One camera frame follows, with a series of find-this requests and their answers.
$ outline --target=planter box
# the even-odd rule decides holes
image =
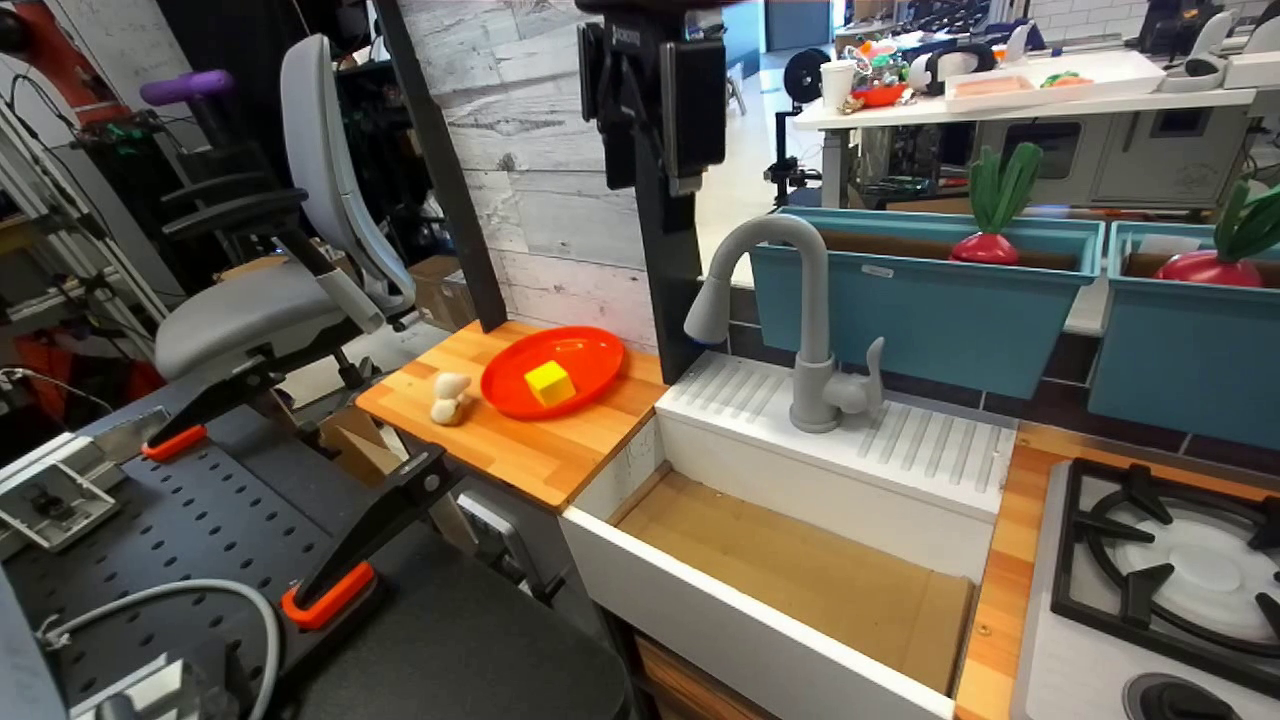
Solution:
[[[1017,219],[1008,235],[1029,261],[1052,267],[994,267],[935,257],[973,232],[969,216],[795,216],[813,219],[833,250],[833,353],[842,365],[858,365],[864,350],[885,336],[889,371],[999,396],[1037,394],[1077,293],[1090,284],[1105,261],[1101,219]],[[795,350],[795,254],[783,245],[760,250],[750,265],[764,346]]]
[[[1088,407],[1280,447],[1280,293],[1123,277],[1151,245],[1166,257],[1174,245],[1213,245],[1213,227],[1113,224],[1113,311]]]

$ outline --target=cable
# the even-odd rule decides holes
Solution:
[[[71,634],[83,628],[83,625],[96,625],[96,622],[105,622],[105,618],[117,618],[117,612],[123,612],[123,610],[135,610],[135,604],[147,604],[147,601],[160,601],[160,595],[184,595],[184,592],[231,592],[231,595],[244,595],[244,601],[264,618],[268,658],[264,658],[264,682],[259,682],[254,700],[252,700],[252,713],[249,713],[249,720],[264,720],[264,718],[268,718],[268,704],[273,704],[273,691],[275,691],[275,678],[279,678],[279,628],[275,628],[273,604],[268,604],[254,587],[249,587],[249,586],[221,582],[221,575],[150,586],[150,587],[139,587],[139,592],[130,592],[130,595],[109,601],[109,604],[99,604],[99,610],[92,610],[92,612],[83,612],[83,618],[71,618],[71,622],[64,622],[64,625],[44,622],[34,636],[39,636],[49,648],[64,648],[64,644],[71,644]]]
[[[113,411],[109,400],[99,400],[99,396],[92,396],[92,394],[83,394],[83,387],[71,387],[71,384],[55,381],[55,376],[31,371],[31,368],[0,368],[0,376],[13,381],[13,384],[15,384],[15,381],[39,381],[39,384],[64,387],[64,394],[96,405],[99,411]]]

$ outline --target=floor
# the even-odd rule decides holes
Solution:
[[[710,261],[717,245],[742,219],[772,214],[772,183],[764,169],[772,164],[772,113],[788,107],[783,92],[788,56],[764,56],[755,76],[738,76],[737,88],[742,107],[728,103],[722,130],[722,164],[705,174],[705,187],[695,195],[695,232],[701,254]],[[819,169],[819,132],[788,130],[788,152],[798,156],[804,169]]]

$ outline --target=sink basin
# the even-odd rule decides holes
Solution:
[[[583,587],[777,718],[951,718],[1011,430],[889,400],[788,426],[788,368],[705,357],[561,517]]]

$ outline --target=gray faucet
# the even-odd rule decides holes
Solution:
[[[764,245],[783,241],[798,254],[798,353],[792,376],[792,426],[804,433],[833,433],[842,415],[885,415],[880,353],[885,336],[867,350],[867,376],[836,376],[833,324],[827,324],[827,245],[798,216],[760,216],[732,227],[695,293],[684,333],[701,346],[722,346],[728,336],[728,280],[732,265]]]

